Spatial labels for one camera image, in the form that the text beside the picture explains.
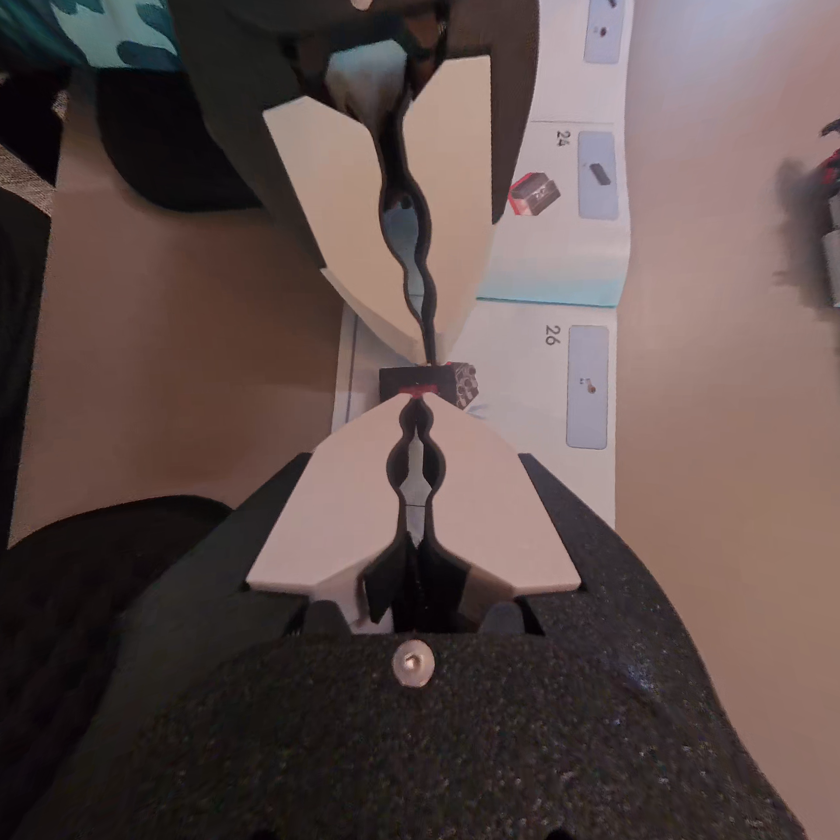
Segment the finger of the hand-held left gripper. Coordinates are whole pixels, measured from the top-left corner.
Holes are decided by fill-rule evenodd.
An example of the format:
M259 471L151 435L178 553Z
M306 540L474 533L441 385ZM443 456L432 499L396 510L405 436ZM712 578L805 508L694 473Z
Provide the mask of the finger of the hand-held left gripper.
M495 234L490 57L445 60L402 116L406 173L418 192L416 264L427 283L431 350L447 358L476 304Z
M434 362L434 281L427 267L431 213L420 176L410 172L427 117L427 97L407 94L391 121L396 173L417 217L413 258L400 260L383 233L388 185L382 146L351 116L310 97L263 112L269 136L329 279L366 325L416 364Z

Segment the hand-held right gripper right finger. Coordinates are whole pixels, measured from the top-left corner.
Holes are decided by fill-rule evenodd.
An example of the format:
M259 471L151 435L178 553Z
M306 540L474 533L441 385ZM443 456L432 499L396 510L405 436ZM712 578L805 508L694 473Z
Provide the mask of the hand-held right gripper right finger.
M441 626L480 625L497 604L577 591L570 553L517 452L489 425L416 399L426 500L417 574Z

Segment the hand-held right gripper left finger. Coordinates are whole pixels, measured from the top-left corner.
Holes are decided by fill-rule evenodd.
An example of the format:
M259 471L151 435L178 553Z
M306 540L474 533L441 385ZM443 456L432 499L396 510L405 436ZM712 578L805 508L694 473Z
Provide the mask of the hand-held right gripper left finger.
M333 602L354 631L392 628L408 555L401 486L414 408L398 394L313 450L248 572L250 589Z

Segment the small red black brick assembly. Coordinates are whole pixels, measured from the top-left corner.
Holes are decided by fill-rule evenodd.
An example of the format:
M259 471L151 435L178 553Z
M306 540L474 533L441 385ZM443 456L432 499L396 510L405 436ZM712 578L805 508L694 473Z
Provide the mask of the small red black brick assembly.
M397 394L410 396L435 394L465 410L479 394L476 367L466 362L382 368L379 371L379 401L385 403Z

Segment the grey desk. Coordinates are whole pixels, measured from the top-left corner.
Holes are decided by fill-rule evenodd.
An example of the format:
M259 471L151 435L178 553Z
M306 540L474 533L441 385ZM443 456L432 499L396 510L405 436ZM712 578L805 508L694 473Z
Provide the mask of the grey desk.
M636 2L616 530L810 838L838 838L838 310L813 170L838 2ZM167 213L70 92L10 539L230 507L329 431L342 303L262 211Z

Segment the black cushion pad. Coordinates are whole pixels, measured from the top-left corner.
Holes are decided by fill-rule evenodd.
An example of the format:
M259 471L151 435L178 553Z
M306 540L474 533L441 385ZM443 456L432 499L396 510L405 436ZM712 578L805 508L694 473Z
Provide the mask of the black cushion pad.
M123 615L231 513L158 497L55 521L2 552L1 838L11 838L88 730Z
M145 201L183 214L261 207L207 131L186 73L103 69L95 92L103 149Z

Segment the person's teal patterned pants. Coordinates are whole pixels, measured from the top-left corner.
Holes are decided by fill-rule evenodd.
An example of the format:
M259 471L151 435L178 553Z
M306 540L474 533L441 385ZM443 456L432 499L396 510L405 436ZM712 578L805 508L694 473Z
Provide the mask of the person's teal patterned pants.
M166 1L2 1L11 67L183 69Z

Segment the open white instruction booklet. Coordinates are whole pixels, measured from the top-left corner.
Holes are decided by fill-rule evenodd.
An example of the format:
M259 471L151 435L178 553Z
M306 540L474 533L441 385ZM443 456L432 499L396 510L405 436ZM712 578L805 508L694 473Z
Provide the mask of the open white instruction booklet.
M539 2L537 73L478 300L451 351L466 412L616 523L617 307L636 2Z

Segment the grey toy brick truck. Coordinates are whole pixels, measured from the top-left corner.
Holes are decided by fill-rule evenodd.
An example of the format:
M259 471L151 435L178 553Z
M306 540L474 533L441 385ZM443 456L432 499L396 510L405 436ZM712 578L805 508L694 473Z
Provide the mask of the grey toy brick truck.
M839 308L839 148L820 164L818 174L828 219L822 250L833 306Z

